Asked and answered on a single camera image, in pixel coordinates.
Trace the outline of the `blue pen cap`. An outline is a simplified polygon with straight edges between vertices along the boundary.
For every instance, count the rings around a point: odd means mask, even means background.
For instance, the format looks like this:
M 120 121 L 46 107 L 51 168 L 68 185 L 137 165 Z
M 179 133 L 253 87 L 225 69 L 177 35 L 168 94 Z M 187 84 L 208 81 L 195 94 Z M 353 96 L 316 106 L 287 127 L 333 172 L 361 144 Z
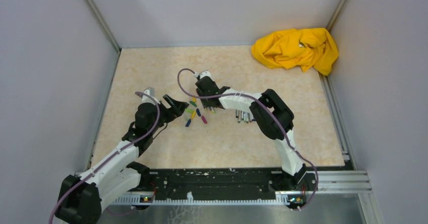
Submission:
M 189 127 L 190 126 L 190 124 L 191 124 L 191 119 L 189 119 L 188 121 L 187 121 L 187 123 L 186 123 L 186 125 L 185 125 L 185 127 Z

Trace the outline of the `purple pen cap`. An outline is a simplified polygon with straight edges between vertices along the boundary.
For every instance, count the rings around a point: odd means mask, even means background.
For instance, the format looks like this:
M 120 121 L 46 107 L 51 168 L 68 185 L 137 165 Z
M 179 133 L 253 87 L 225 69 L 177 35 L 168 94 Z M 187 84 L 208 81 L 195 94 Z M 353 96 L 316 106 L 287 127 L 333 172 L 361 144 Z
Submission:
M 206 120 L 205 116 L 201 116 L 201 119 L 205 124 L 207 124 L 207 120 Z

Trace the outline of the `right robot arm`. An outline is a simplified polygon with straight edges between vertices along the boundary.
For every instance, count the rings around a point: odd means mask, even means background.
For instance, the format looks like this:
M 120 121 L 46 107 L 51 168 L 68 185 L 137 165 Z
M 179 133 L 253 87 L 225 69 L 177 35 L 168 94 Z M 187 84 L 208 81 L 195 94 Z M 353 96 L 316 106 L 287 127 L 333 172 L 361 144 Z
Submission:
M 297 190 L 304 183 L 304 163 L 295 152 L 294 114 L 274 90 L 246 93 L 226 86 L 219 88 L 210 76 L 198 76 L 195 85 L 197 95 L 205 106 L 253 115 L 262 133 L 274 140 L 285 173 L 286 187 Z

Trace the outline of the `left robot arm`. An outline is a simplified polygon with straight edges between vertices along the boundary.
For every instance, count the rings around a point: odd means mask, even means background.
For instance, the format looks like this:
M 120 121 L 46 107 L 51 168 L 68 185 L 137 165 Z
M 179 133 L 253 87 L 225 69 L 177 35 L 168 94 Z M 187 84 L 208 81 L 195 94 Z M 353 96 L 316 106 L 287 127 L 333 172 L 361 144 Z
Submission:
M 48 223 L 57 217 L 67 223 L 97 223 L 104 210 L 125 192 L 150 187 L 149 168 L 136 162 L 152 144 L 154 132 L 180 117 L 188 103 L 167 94 L 165 107 L 149 90 L 136 92 L 141 104 L 135 120 L 117 146 L 98 164 L 78 175 L 67 176 Z

